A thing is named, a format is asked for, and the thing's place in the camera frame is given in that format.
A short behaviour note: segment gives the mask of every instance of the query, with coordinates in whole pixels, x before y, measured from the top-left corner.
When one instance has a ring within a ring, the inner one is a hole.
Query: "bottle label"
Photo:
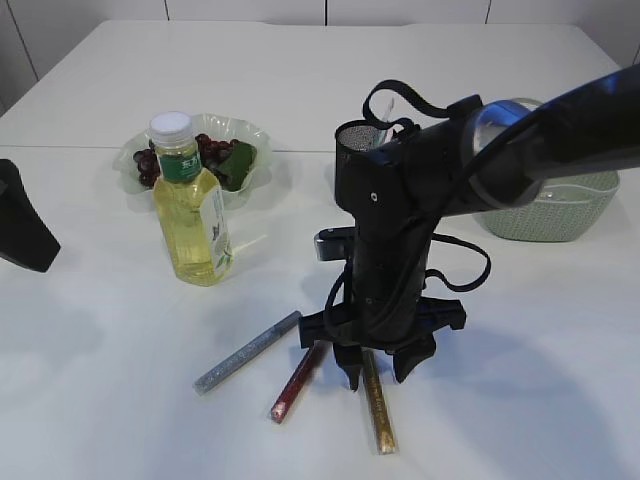
[[[160,162],[162,175],[170,182],[188,182],[202,170],[200,155],[197,150],[190,157],[161,155],[158,161]]]
[[[211,261],[216,274],[224,271],[231,263],[231,242],[224,218],[222,189],[216,185],[205,196],[200,206],[202,227],[211,251]]]

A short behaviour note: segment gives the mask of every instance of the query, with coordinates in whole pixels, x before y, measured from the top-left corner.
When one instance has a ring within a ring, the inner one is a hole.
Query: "silver glitter tube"
[[[269,330],[261,333],[256,338],[247,343],[233,355],[230,355],[216,367],[205,373],[193,384],[193,388],[198,395],[204,395],[219,383],[227,379],[236,370],[239,370],[251,360],[256,358],[260,353],[278,341],[289,330],[298,324],[298,320],[302,314],[298,311],[293,312],[288,317],[280,320]]]

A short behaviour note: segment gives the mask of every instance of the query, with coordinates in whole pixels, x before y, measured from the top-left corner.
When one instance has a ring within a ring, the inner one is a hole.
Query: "green bottle label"
[[[188,182],[202,170],[198,151],[190,157],[161,155],[158,158],[162,175],[169,182]]]

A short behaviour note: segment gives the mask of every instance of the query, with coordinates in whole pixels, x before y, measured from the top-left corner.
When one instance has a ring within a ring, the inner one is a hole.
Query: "gold glitter tube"
[[[378,453],[386,455],[396,451],[396,441],[393,438],[391,430],[391,422],[387,414],[387,406],[382,394],[382,385],[378,377],[378,367],[376,366],[376,357],[371,350],[365,350],[363,353],[364,368],[364,386],[367,391],[367,399],[369,400],[369,410],[373,420],[373,427],[376,433],[376,443],[378,444]]]

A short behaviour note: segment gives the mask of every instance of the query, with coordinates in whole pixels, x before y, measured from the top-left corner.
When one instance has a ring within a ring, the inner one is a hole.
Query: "black strap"
[[[459,247],[468,248],[470,250],[473,250],[474,252],[478,252],[480,255],[487,259],[487,264],[484,267],[484,271],[478,278],[476,278],[473,282],[467,283],[465,285],[455,285],[451,283],[449,280],[447,280],[447,277],[444,275],[444,273],[442,273],[440,270],[436,270],[435,268],[430,268],[425,272],[425,279],[429,277],[436,277],[440,279],[440,281],[442,281],[442,283],[444,283],[449,290],[460,293],[475,290],[480,285],[482,285],[487,280],[487,278],[489,278],[489,274],[491,273],[491,258],[489,258],[489,254],[483,249],[473,243],[465,242],[464,240],[460,240],[459,238],[449,235],[440,235],[439,233],[433,234],[433,240],[436,242],[457,245]]]
[[[399,80],[383,80],[378,85],[376,85],[373,90],[371,90],[371,93],[369,93],[369,96],[362,105],[362,115],[364,116],[364,119],[378,130],[388,130],[394,125],[402,125],[406,130],[410,130],[412,129],[412,127],[414,127],[413,121],[406,117],[398,118],[397,120],[393,120],[391,122],[383,122],[373,114],[369,103],[371,101],[371,97],[373,97],[373,95],[380,90],[391,90],[392,92],[397,93],[407,102],[409,102],[409,104],[413,108],[429,117],[449,118],[450,116],[447,110],[434,107],[406,83]]]

